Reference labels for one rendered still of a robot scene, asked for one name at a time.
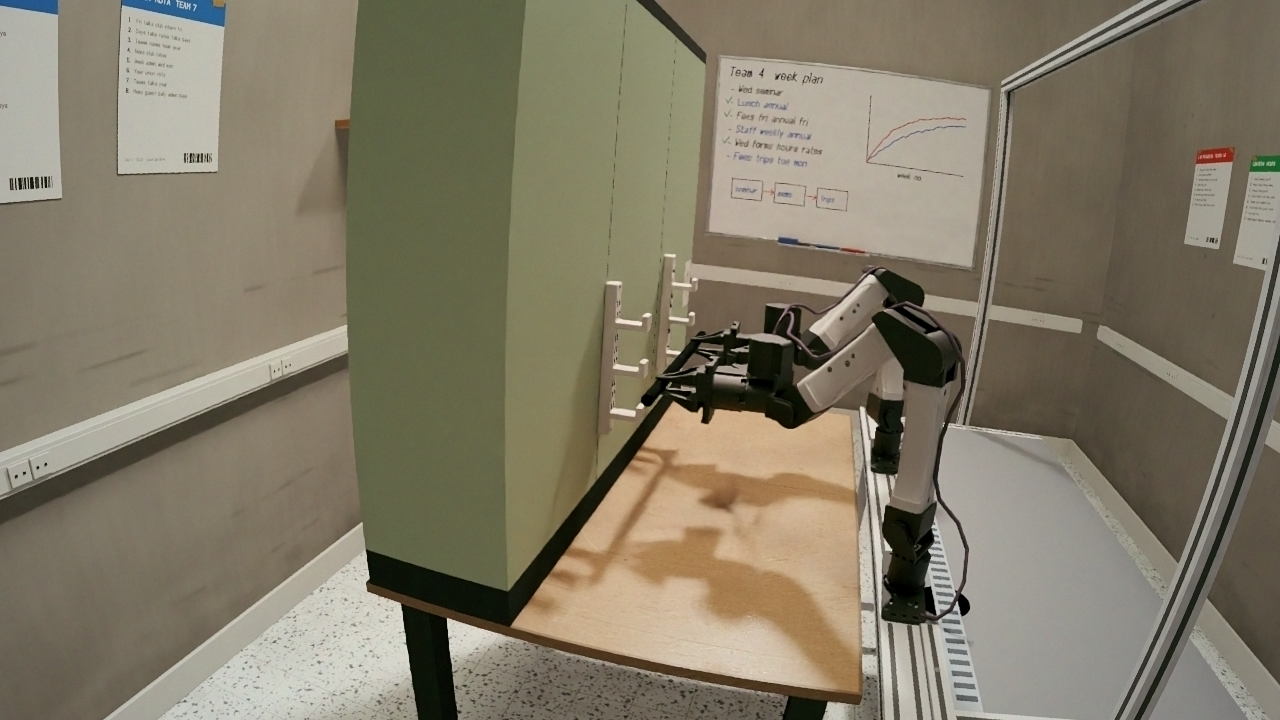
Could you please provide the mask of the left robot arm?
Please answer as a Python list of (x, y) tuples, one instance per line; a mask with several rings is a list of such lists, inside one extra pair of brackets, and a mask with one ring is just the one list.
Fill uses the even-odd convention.
[(881, 618), (919, 626), (925, 623), (928, 550), (934, 544), (934, 471), (960, 360), (934, 322), (911, 307), (902, 309), (876, 313), (860, 337), (797, 384), (795, 345), (776, 334), (750, 334), (748, 365), (718, 366), (716, 373), (746, 375), (745, 395), (739, 395), (742, 409), (795, 429), (828, 411), (884, 363), (899, 360), (902, 380), (908, 380), (908, 401), (899, 471), (882, 524), (892, 551), (882, 555)]

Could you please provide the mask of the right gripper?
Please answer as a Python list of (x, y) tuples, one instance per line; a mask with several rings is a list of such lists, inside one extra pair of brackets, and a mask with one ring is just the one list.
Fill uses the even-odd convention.
[(733, 322), (733, 325), (731, 325), (730, 329), (723, 329), (723, 331), (717, 331), (710, 334), (691, 337), (690, 341), (695, 342), (709, 343), (709, 345), (723, 345), (723, 348), (696, 348), (694, 354), (701, 355), (708, 360), (710, 360), (710, 356), (718, 356), (721, 357), (719, 366), (724, 366), (728, 350), (735, 348), (736, 336), (740, 333), (740, 322)]

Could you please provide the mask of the black long bar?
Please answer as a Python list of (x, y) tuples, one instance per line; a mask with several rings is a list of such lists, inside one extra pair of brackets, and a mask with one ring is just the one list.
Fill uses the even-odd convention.
[[(707, 334), (704, 331), (699, 331), (695, 337), (704, 334)], [(663, 372), (662, 374), (680, 372), (684, 364), (689, 361), (689, 357), (692, 356), (692, 354), (700, 345), (701, 342), (690, 341), (690, 343), (684, 348), (684, 351), (678, 354), (675, 361), (671, 363), (669, 366), (666, 369), (666, 372)], [(655, 400), (659, 397), (659, 395), (663, 392), (663, 389), (666, 389), (668, 384), (669, 382), (657, 379), (654, 384), (649, 389), (646, 389), (646, 393), (643, 395), (641, 404), (646, 407), (652, 406), (652, 404), (655, 402)]]

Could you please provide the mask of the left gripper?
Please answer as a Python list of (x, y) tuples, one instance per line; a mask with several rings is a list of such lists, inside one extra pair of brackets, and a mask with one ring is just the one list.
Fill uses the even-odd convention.
[[(701, 424), (709, 424), (716, 413), (713, 407), (745, 411), (744, 400), (748, 377), (716, 373), (719, 357), (710, 356), (710, 363), (691, 366), (682, 372), (657, 375), (655, 379), (682, 386), (696, 386), (696, 389), (666, 388), (660, 395), (673, 400), (689, 413), (701, 411)], [(700, 401), (700, 402), (699, 402)]]

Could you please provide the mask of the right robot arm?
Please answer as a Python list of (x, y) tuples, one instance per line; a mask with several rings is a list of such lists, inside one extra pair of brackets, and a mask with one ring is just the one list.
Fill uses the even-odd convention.
[[(872, 265), (864, 266), (861, 269), (863, 274), (865, 275), (870, 268), (873, 269)], [(919, 284), (893, 272), (878, 268), (876, 273), (870, 272), (870, 274), (867, 274), (836, 307), (823, 316), (820, 322), (812, 325), (810, 329), (804, 331), (803, 334), (800, 332), (801, 309), (797, 306), (788, 307), (788, 311), (794, 313), (791, 334), (795, 334), (794, 337), (797, 340), (801, 338), (800, 341), (803, 341), (813, 355), (820, 356), (835, 351), (844, 337), (882, 301), (882, 307), (887, 310), (887, 307), (905, 301), (922, 307), (924, 300), (925, 295)], [(765, 334), (774, 333), (774, 325), (780, 322), (780, 316), (782, 316), (787, 305), (765, 304)], [(788, 323), (790, 315), (780, 325), (780, 331), (776, 334), (785, 340), (791, 340), (787, 336)], [(727, 354), (726, 365), (742, 365), (748, 363), (749, 340), (750, 334), (736, 336), (735, 348), (731, 348), (730, 354)], [(797, 366), (817, 370), (832, 357), (817, 361), (809, 357), (794, 340), (791, 341), (795, 345), (794, 364)], [(899, 471), (899, 447), (904, 432), (900, 416), (902, 416), (905, 402), (902, 400), (902, 366), (900, 366), (896, 357), (891, 359), (890, 363), (884, 363), (884, 366), (878, 369), (873, 389), (869, 391), (867, 398), (867, 414), (879, 425), (876, 427), (876, 437), (870, 438), (870, 471), (884, 474), (897, 474)]]

